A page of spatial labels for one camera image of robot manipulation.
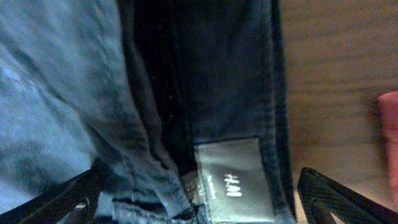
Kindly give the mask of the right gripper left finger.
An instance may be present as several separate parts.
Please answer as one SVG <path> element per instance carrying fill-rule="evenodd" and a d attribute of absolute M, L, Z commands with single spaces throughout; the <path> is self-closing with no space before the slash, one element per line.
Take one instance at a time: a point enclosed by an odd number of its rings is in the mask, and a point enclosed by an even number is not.
<path fill-rule="evenodd" d="M 95 171 L 88 170 L 1 214 L 1 223 L 92 223 L 99 196 L 100 178 Z"/>

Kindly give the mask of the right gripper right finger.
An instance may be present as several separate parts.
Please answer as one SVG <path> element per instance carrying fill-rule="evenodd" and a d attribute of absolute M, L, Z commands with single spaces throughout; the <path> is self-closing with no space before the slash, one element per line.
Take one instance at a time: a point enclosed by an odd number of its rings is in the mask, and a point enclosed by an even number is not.
<path fill-rule="evenodd" d="M 304 167 L 297 186 L 307 218 L 312 224 L 344 223 L 397 224 L 397 212 L 341 185 L 315 169 Z"/>

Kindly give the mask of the navy blue shorts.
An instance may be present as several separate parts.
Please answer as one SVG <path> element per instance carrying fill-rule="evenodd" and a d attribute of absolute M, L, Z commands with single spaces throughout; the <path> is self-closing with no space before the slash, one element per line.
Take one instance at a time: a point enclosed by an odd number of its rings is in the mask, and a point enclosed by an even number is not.
<path fill-rule="evenodd" d="M 1 1 L 1 214 L 93 170 L 92 223 L 294 223 L 278 1 Z"/>

